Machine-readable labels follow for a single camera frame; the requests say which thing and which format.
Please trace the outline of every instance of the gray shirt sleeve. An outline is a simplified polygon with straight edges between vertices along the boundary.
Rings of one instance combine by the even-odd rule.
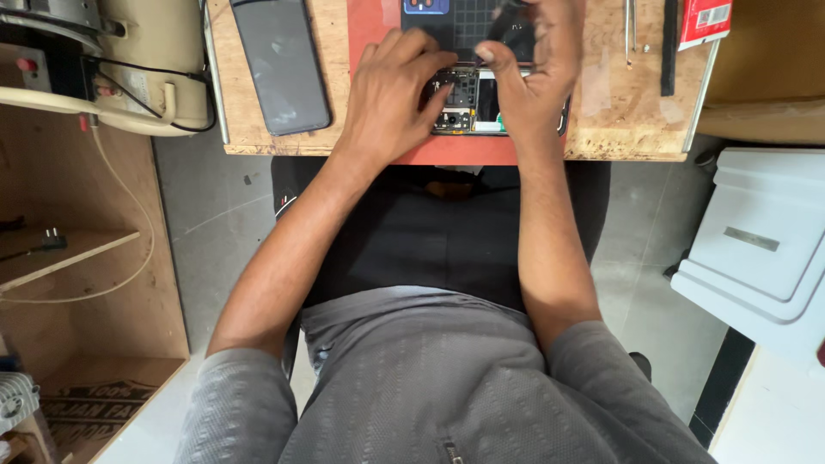
[[[546,357],[551,377],[599,405],[661,455],[714,461],[603,322],[567,329]]]
[[[297,423],[276,357],[248,348],[218,352],[200,368],[175,463],[278,462]]]

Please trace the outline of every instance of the man's right hand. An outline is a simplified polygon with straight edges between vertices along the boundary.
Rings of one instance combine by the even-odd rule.
[[[526,1],[535,14],[535,69],[529,76],[521,76],[516,56],[501,42],[486,40],[475,49],[496,75],[502,121],[521,154],[558,137],[562,107],[582,67],[578,2]]]

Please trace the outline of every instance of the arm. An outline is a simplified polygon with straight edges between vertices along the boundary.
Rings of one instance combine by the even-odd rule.
[[[422,89],[456,60],[418,29],[393,29],[380,45],[365,47],[340,140],[241,274],[207,356],[230,348],[281,355],[286,330],[349,212],[387,164],[429,136],[450,88],[419,111]]]
[[[565,329],[600,320],[596,290],[573,218],[563,147],[553,129],[573,90],[582,59],[582,21],[575,0],[528,0],[535,14],[535,70],[526,78],[505,45],[476,48],[496,74],[507,132],[521,175],[519,278],[541,346]]]

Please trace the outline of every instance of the phone screen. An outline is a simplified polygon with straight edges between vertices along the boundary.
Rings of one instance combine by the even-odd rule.
[[[332,118],[303,0],[232,0],[266,129],[288,135]]]

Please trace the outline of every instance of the concrete floor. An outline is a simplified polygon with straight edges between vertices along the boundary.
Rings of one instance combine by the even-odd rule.
[[[697,137],[691,158],[714,143]],[[225,154],[217,130],[155,139],[155,153],[192,361],[106,450],[101,464],[172,461],[215,321],[275,224],[269,157]],[[662,272],[690,246],[711,177],[690,162],[614,163],[612,176],[592,264],[601,311],[629,352],[648,356],[653,384],[688,423],[728,327],[673,291]],[[292,381],[299,411],[313,386],[304,348]]]

